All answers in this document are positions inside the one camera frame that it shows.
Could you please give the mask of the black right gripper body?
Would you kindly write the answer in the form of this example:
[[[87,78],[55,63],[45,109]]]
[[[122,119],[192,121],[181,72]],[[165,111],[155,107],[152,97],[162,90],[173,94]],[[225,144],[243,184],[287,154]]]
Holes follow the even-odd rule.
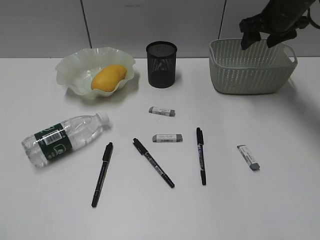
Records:
[[[310,23],[304,14],[313,3],[314,0],[270,0],[261,13],[241,20],[240,31],[284,34],[304,29]]]

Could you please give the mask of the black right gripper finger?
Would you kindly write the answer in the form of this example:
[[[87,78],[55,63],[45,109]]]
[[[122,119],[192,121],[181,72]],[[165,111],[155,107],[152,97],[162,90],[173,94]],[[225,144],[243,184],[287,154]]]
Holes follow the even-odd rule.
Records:
[[[245,31],[241,40],[241,49],[247,50],[252,44],[261,41],[261,34],[259,31]]]
[[[292,40],[297,37],[296,30],[290,30],[284,33],[272,33],[268,36],[266,44],[268,48],[272,48],[282,42]]]

